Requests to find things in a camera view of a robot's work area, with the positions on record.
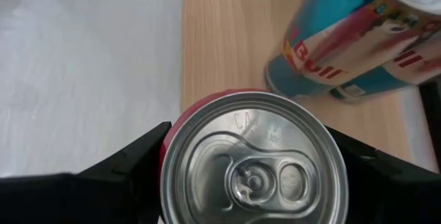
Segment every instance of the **red bull can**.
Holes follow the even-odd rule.
[[[267,84],[290,98],[328,92],[395,58],[439,14],[436,0],[307,0],[267,64]]]
[[[441,32],[429,27],[393,60],[331,90],[337,99],[360,102],[418,85],[441,74]]]
[[[284,97],[228,90],[200,100],[165,137],[161,160],[167,224],[345,223],[340,150]]]

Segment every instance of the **white surface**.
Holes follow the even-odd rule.
[[[0,176],[79,172],[179,115],[182,0],[0,0]]]
[[[412,87],[400,92],[402,111],[406,123],[411,156],[416,165],[432,172],[439,172],[432,140],[422,105],[420,91]]]

